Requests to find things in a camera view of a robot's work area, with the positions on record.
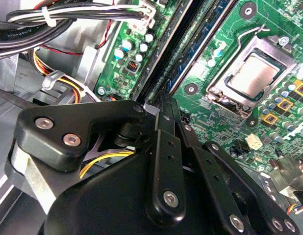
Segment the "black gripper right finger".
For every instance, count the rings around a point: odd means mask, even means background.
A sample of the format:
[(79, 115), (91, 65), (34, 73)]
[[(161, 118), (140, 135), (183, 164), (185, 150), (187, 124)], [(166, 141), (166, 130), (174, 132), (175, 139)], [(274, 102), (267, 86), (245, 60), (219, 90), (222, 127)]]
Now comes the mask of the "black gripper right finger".
[(276, 202), (216, 142), (201, 144), (181, 120), (177, 101), (168, 104), (184, 144), (183, 158), (194, 169), (208, 195), (205, 212), (217, 235), (298, 235), (300, 229)]

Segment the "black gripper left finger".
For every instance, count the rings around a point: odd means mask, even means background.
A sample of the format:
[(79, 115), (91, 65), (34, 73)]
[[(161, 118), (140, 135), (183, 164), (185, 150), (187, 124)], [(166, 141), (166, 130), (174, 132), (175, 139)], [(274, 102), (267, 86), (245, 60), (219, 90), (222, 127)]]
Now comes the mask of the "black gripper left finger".
[[(125, 205), (125, 186), (139, 170), (149, 174), (143, 201), (153, 221), (179, 222), (185, 216), (180, 140), (175, 136), (179, 110), (175, 99), (159, 96), (160, 111), (147, 113), (132, 100), (38, 106), (21, 111), (5, 171), (17, 187), (26, 181), (48, 215), (81, 209), (86, 200), (101, 206)], [(84, 179), (82, 163), (93, 136), (132, 145), (130, 154), (99, 174)]]

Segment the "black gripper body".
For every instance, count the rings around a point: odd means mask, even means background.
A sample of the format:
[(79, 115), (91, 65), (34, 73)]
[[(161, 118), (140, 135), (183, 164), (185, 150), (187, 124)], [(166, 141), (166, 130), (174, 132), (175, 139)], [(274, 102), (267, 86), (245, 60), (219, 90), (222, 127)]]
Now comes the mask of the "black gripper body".
[(126, 157), (64, 191), (46, 235), (223, 235), (211, 154), (185, 123), (158, 129), (146, 153)]

